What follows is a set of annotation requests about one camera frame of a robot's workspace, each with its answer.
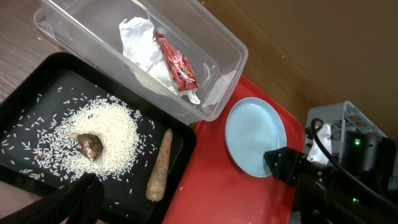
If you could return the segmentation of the red candy wrapper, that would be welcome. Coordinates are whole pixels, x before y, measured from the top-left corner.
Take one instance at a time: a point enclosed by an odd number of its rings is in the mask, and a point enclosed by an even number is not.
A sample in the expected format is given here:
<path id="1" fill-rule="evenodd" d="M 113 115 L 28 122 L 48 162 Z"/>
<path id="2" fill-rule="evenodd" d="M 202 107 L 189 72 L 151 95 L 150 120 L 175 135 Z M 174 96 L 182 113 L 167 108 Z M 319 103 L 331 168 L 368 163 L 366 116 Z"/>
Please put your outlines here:
<path id="1" fill-rule="evenodd" d="M 189 59 L 183 53 L 175 49 L 159 32 L 155 36 L 160 44 L 161 50 L 165 55 L 171 77 L 177 85 L 178 91 L 194 90 L 199 87 L 195 72 Z"/>

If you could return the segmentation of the light blue plate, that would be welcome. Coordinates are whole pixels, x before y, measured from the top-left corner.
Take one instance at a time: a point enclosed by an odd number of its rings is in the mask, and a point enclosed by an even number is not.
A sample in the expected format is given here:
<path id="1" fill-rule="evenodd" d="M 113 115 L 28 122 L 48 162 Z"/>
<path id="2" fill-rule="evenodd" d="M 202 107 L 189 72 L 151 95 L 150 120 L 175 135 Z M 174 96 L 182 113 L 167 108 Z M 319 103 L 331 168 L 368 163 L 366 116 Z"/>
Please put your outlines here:
<path id="1" fill-rule="evenodd" d="M 268 177 L 264 154 L 287 146 L 284 124 L 276 110 L 260 98 L 239 100 L 225 125 L 228 152 L 236 165 L 253 177 Z"/>

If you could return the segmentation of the clear plastic bin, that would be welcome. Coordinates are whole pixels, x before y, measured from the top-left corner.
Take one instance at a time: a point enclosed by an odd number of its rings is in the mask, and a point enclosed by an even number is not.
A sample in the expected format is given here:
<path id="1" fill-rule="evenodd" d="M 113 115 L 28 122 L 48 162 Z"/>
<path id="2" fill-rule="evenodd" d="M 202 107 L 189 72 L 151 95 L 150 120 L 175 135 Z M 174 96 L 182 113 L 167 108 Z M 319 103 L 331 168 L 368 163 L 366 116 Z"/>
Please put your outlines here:
<path id="1" fill-rule="evenodd" d="M 248 50 L 194 0 L 41 0 L 36 26 L 183 123 L 212 121 Z"/>

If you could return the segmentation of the white rice pile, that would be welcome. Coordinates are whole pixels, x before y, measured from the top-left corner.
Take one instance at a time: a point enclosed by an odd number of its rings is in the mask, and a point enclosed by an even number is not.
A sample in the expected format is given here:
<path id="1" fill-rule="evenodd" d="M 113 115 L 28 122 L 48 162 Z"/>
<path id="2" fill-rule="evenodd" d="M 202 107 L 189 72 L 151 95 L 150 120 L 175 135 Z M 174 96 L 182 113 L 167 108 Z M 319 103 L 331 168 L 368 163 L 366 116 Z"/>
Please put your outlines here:
<path id="1" fill-rule="evenodd" d="M 2 133 L 1 165 L 52 188 L 93 173 L 106 198 L 120 204 L 145 196 L 156 129 L 139 110 L 100 88 L 57 86 L 36 94 Z M 97 135 L 99 158 L 84 156 L 71 133 Z"/>

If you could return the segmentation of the dark food lump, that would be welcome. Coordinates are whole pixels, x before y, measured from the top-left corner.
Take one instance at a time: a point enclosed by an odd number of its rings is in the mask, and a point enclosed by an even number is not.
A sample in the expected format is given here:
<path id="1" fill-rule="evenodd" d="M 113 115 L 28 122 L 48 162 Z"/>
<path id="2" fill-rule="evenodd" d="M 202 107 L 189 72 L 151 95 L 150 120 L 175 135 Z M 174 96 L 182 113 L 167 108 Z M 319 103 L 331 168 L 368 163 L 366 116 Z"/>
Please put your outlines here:
<path id="1" fill-rule="evenodd" d="M 78 141 L 80 152 L 90 161 L 97 160 L 103 151 L 102 142 L 95 134 L 71 133 L 70 138 Z"/>

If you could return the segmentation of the black tray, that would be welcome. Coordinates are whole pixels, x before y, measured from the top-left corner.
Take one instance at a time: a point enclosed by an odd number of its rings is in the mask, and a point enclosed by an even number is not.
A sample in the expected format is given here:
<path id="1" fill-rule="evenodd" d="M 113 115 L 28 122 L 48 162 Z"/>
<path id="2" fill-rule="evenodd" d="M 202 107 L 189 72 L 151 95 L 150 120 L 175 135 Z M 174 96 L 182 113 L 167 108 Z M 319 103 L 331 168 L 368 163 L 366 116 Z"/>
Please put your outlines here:
<path id="1" fill-rule="evenodd" d="M 1 180 L 45 197 L 67 186 L 73 173 L 56 171 L 56 160 L 35 161 L 48 150 L 44 139 L 56 126 L 99 99 L 117 97 L 138 116 L 140 154 L 127 172 L 105 177 L 100 214 L 108 223 L 163 223 L 178 184 L 195 148 L 195 133 L 181 121 L 133 91 L 68 53 L 48 56 L 1 103 Z M 173 132 L 169 175 L 164 198 L 151 202 L 147 182 L 166 130 Z"/>

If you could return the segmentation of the brown sausage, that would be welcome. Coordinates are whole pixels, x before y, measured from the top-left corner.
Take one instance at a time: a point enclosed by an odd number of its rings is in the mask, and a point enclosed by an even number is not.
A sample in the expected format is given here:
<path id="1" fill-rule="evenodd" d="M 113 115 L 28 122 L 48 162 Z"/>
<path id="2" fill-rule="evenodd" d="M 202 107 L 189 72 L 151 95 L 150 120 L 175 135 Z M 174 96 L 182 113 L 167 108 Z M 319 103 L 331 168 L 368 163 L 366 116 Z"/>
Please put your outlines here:
<path id="1" fill-rule="evenodd" d="M 153 202 L 161 201 L 165 195 L 167 177 L 169 174 L 172 138 L 172 130 L 166 130 L 160 145 L 155 166 L 147 183 L 146 197 Z"/>

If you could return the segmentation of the grey dishwasher rack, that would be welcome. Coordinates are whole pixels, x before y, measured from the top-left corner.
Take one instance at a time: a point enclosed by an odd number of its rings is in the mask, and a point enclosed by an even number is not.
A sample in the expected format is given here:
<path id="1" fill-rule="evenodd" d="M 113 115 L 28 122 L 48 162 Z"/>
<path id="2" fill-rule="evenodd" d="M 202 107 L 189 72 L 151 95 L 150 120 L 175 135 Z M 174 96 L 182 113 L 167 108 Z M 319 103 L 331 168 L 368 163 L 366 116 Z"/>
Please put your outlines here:
<path id="1" fill-rule="evenodd" d="M 331 124 L 331 155 L 350 174 L 378 192 L 385 192 L 390 180 L 397 179 L 397 141 L 350 101 L 309 109 L 305 154 L 312 145 L 310 123 L 315 118 Z"/>

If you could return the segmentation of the white napkin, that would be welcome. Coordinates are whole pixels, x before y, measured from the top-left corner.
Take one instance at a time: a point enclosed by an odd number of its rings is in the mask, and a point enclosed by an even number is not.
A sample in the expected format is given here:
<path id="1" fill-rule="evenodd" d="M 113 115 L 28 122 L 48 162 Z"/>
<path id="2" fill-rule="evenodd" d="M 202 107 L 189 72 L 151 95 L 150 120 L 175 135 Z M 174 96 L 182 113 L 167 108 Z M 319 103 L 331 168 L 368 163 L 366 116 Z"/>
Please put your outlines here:
<path id="1" fill-rule="evenodd" d="M 126 58 L 172 93 L 179 97 L 186 95 L 194 105 L 200 104 L 195 90 L 178 91 L 150 20 L 141 17 L 125 19 L 119 24 L 119 31 Z"/>

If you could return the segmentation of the red serving tray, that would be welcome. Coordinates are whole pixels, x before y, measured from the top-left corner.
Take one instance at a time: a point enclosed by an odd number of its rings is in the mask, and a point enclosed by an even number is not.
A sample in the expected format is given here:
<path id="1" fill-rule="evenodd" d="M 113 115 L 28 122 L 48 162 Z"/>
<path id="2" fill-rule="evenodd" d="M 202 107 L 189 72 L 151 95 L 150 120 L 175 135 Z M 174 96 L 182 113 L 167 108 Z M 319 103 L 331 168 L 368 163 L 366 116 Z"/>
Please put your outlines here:
<path id="1" fill-rule="evenodd" d="M 224 140 L 228 114 L 246 97 L 268 102 L 279 114 L 287 145 L 303 151 L 300 121 L 246 77 L 241 77 L 214 121 L 198 123 L 197 145 L 177 187 L 164 223 L 288 223 L 295 190 L 273 177 L 244 173 L 231 159 Z"/>

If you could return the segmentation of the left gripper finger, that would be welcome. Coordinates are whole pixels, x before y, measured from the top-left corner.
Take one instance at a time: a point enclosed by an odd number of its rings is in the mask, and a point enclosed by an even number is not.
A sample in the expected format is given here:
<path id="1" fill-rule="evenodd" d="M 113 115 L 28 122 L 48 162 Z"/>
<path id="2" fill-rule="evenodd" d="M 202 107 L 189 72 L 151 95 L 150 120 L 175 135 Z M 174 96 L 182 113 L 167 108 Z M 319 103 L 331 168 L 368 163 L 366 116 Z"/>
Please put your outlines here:
<path id="1" fill-rule="evenodd" d="M 83 174 L 63 187 L 6 217 L 1 224 L 94 224 L 104 200 L 104 185 L 95 174 Z"/>

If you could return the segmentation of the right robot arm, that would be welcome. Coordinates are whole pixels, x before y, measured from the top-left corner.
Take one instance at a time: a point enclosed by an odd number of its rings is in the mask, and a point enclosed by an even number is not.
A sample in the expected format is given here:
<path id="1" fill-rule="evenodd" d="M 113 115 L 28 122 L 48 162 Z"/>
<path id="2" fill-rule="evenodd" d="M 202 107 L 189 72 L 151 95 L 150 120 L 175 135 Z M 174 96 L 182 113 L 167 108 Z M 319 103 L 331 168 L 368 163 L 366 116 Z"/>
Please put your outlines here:
<path id="1" fill-rule="evenodd" d="M 395 140 L 376 133 L 345 132 L 340 157 L 326 164 L 289 147 L 264 154 L 271 174 L 284 183 L 298 187 L 305 174 L 340 194 L 340 200 L 375 205 L 397 213 L 397 176 Z"/>

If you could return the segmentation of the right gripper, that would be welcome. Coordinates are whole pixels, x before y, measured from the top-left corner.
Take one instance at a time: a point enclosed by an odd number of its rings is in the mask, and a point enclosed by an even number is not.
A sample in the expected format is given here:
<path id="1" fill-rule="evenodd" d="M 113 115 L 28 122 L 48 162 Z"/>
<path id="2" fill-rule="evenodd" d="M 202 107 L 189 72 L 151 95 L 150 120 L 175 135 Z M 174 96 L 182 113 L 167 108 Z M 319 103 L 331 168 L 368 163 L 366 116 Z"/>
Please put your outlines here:
<path id="1" fill-rule="evenodd" d="M 273 177 L 295 187 L 293 212 L 342 210 L 342 174 L 335 166 L 302 160 L 303 153 L 289 147 L 265 152 L 264 159 Z"/>

